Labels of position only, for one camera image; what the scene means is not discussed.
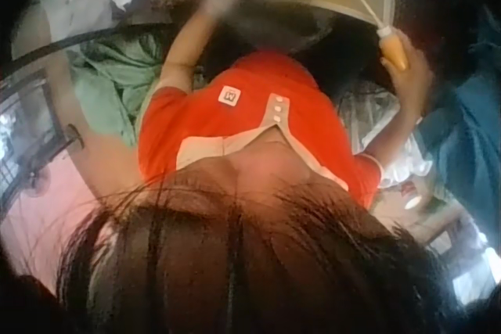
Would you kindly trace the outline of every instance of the white patch on shirt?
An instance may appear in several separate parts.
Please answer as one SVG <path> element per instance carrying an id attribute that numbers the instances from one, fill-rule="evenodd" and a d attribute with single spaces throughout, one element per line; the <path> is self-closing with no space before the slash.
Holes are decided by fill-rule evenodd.
<path id="1" fill-rule="evenodd" d="M 235 107 L 242 94 L 241 90 L 225 86 L 219 95 L 219 102 L 225 103 L 228 106 Z"/>

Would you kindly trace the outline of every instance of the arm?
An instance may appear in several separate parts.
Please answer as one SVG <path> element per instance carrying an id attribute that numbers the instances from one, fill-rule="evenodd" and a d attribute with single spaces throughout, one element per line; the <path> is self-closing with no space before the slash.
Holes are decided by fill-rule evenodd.
<path id="1" fill-rule="evenodd" d="M 402 32 L 397 31 L 397 33 L 402 39 L 409 59 L 409 69 L 402 72 L 386 59 L 382 59 L 381 62 L 388 70 L 395 86 L 400 101 L 400 111 L 364 151 L 365 154 L 374 157 L 383 168 L 395 160 L 413 133 L 424 111 L 428 91 L 433 81 L 433 74 L 423 52 L 416 50 L 409 38 Z"/>
<path id="2" fill-rule="evenodd" d="M 181 29 L 169 50 L 155 90 L 177 88 L 190 94 L 193 91 L 193 71 L 204 52 L 219 18 L 237 0 L 204 0 L 202 6 Z"/>

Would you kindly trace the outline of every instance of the short sleeve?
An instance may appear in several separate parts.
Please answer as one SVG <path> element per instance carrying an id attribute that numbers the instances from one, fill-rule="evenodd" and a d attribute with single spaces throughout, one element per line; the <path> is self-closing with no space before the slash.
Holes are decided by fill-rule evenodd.
<path id="1" fill-rule="evenodd" d="M 164 173 L 167 160 L 174 159 L 169 139 L 175 133 L 176 118 L 186 102 L 187 94 L 177 88 L 156 92 L 142 119 L 139 132 L 139 169 L 145 180 Z"/>
<path id="2" fill-rule="evenodd" d="M 381 183 L 384 169 L 376 158 L 363 153 L 355 156 L 355 165 L 362 203 L 364 207 L 369 208 Z"/>

